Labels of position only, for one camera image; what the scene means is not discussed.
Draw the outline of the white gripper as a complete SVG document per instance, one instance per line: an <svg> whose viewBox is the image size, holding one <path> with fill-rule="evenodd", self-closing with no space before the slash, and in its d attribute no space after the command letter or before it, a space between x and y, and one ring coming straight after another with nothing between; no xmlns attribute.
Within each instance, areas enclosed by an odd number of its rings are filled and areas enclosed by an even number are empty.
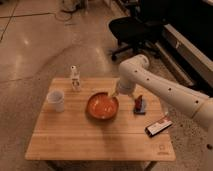
<svg viewBox="0 0 213 171"><path fill-rule="evenodd" d="M116 97L120 94L132 96L135 88L136 85L133 83L118 80L115 86L115 91L112 93L112 96Z"/></svg>

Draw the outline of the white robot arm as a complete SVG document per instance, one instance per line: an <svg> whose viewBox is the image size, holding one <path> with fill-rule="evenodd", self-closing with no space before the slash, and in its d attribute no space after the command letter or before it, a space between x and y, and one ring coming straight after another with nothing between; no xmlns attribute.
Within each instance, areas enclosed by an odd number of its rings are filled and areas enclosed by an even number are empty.
<svg viewBox="0 0 213 171"><path fill-rule="evenodd" d="M196 121L204 130L209 131L213 127L213 98L157 76L148 67L149 60L145 55L136 55L121 62L115 91L130 95L137 85L142 86Z"/></svg>

